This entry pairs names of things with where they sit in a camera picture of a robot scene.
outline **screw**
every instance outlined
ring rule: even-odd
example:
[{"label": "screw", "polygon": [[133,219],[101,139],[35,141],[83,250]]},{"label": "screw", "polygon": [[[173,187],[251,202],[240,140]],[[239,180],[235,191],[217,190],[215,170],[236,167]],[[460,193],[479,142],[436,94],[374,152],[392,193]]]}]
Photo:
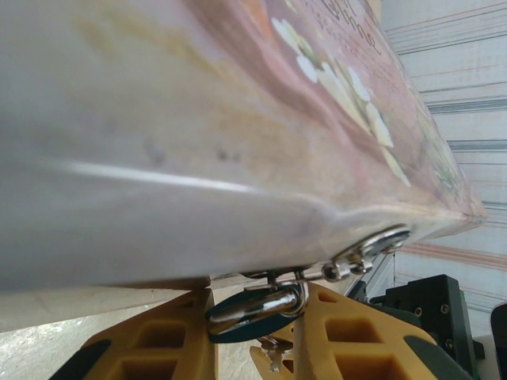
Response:
[{"label": "screw", "polygon": [[441,307],[440,307],[440,312],[442,314],[449,314],[449,311],[451,310],[451,308],[449,307],[449,305],[447,305],[446,303],[443,304]]},{"label": "screw", "polygon": [[445,347],[447,347],[448,350],[454,349],[454,342],[451,339],[447,339],[445,341]]}]

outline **metal clip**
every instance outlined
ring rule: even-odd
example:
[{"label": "metal clip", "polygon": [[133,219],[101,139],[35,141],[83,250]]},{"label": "metal clip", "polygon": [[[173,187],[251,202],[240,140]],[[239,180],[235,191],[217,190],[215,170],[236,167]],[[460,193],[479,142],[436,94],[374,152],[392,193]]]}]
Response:
[{"label": "metal clip", "polygon": [[[214,343],[240,342],[267,336],[288,325],[303,312],[308,302],[308,281],[325,279],[331,283],[368,273],[372,260],[380,253],[393,253],[410,236],[405,225],[392,226],[351,245],[322,266],[321,273],[305,275],[305,269],[282,268],[243,273],[251,279],[266,278],[267,283],[247,287],[206,313],[210,340]],[[294,278],[279,280],[289,272]]]}]

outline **striped wall panel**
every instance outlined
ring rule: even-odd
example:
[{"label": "striped wall panel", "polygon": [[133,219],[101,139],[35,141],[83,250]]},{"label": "striped wall panel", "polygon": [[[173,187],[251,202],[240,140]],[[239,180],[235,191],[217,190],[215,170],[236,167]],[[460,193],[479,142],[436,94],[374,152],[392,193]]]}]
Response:
[{"label": "striped wall panel", "polygon": [[396,283],[457,278],[482,335],[507,301],[507,2],[383,0],[383,27],[488,211],[477,230],[405,247]]}]

